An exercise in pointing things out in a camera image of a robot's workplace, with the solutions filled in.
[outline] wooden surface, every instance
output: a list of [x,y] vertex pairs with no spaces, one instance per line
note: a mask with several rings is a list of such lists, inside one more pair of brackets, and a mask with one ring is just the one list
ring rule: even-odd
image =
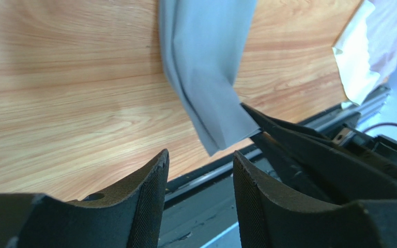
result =
[[[331,46],[360,0],[258,0],[236,90],[300,121],[343,100]],[[160,59],[156,0],[0,0],[0,192],[71,200],[163,148],[170,179],[209,158]]]

